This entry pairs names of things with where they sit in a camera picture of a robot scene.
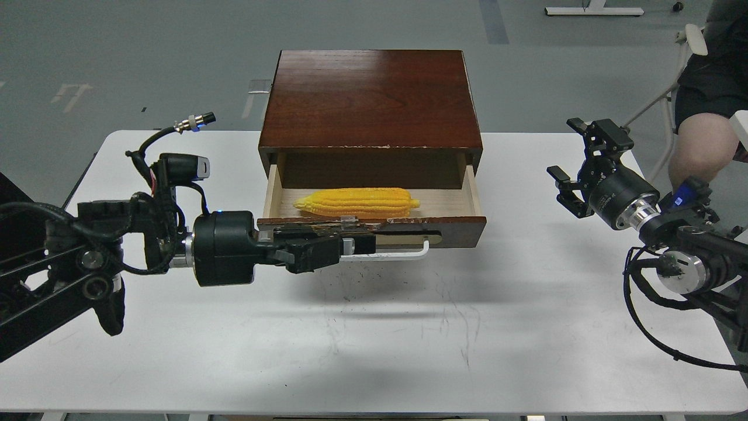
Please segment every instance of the corn cob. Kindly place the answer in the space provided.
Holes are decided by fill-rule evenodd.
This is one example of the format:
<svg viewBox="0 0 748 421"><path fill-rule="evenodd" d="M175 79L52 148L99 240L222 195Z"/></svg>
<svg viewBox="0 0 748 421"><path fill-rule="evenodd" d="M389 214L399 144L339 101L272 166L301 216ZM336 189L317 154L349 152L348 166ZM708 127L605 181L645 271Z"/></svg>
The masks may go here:
<svg viewBox="0 0 748 421"><path fill-rule="evenodd" d="M406 217L420 202L398 187L361 187L320 190L297 200L293 206L316 215L383 219Z"/></svg>

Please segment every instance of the open drawer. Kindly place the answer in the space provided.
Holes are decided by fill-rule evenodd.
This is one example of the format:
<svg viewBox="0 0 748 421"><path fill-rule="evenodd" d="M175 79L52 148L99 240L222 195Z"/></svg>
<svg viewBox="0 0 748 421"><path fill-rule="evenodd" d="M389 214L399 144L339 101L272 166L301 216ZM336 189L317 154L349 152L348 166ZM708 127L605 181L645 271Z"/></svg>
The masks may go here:
<svg viewBox="0 0 748 421"><path fill-rule="evenodd" d="M257 220L257 226L260 231L296 224L333 230L365 228L375 234L377 250L422 246L425 237L434 248L475 247L486 219L480 208L473 166L464 168L459 189L411 189L406 184L411 196L420 200L420 207L412 209L407 218L357 219L353 216L317 216L294 208L296 199L319 189L284 187L281 170L273 164L263 217Z"/></svg>

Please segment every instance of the wooden cabinet top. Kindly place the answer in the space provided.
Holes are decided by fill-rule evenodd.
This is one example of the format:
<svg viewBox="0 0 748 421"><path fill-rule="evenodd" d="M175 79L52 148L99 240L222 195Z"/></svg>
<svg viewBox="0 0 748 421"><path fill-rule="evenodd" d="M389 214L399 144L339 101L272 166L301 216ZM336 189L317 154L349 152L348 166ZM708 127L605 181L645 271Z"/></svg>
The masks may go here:
<svg viewBox="0 0 748 421"><path fill-rule="evenodd" d="M260 154L330 147L462 149L476 166L482 143L462 52L283 51Z"/></svg>

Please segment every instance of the person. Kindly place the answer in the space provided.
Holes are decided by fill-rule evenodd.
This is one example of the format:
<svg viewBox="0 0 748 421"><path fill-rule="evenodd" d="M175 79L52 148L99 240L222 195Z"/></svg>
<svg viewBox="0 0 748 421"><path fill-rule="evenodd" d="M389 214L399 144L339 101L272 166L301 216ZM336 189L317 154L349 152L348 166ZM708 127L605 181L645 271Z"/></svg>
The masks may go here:
<svg viewBox="0 0 748 421"><path fill-rule="evenodd" d="M709 182L730 161L748 162L729 123L748 109L748 1L715 0L704 38L708 54L693 55L678 79L678 142L668 167L673 192L691 175Z"/></svg>

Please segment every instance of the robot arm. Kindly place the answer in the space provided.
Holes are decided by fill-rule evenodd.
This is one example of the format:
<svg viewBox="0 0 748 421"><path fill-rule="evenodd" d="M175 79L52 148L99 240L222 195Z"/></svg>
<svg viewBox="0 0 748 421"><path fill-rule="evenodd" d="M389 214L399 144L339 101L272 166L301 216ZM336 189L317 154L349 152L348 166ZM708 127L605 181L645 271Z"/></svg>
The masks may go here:
<svg viewBox="0 0 748 421"><path fill-rule="evenodd" d="M748 366L727 366L705 362L673 350L654 339L639 322L630 298L630 279L652 302L673 309L701 309L723 322L734 333L741 352L748 351L748 246L734 240L739 232L723 232L719 218L709 206L707 184L690 178L676 192L672 204L660 203L659 192L636 172L626 168L621 155L632 149L633 141L611 120L590 125L573 118L567 124L582 135L585 161L576 181L558 166L548 168L559 190L557 201L577 218L597 213L614 230L634 228L645 244L626 259L625 299L632 318L648 339L676 359L702 366L748 372ZM575 191L580 191L581 198ZM639 259L649 252L657 258ZM684 300L660 297L642 274L654 268L657 277ZM736 276L738 299L715 291Z"/></svg>
<svg viewBox="0 0 748 421"><path fill-rule="evenodd" d="M212 113L191 115L157 132L137 151L126 153L148 183L150 194L138 192L124 201L79 203L77 217L41 203L0 205L0 221L21 211L47 218L44 254L0 262L0 362L88 309L96 312L109 335L121 333L123 271L152 275L166 273L170 267L193 267L197 282L210 286L251 283L255 264L283 265L292 273L303 273L340 261L340 233L298 227L260 236L249 211L210 213L197 184L209 177L207 158L161 154L153 165L146 164L147 148L161 137L197 132L213 121ZM202 214L194 221L193 232L187 231L177 204L177 187L189 187L202 195ZM122 236L132 232L144 235L145 269L123 262ZM366 244L360 241L355 253L373 252ZM43 271L46 282L30 289L26 279Z"/></svg>

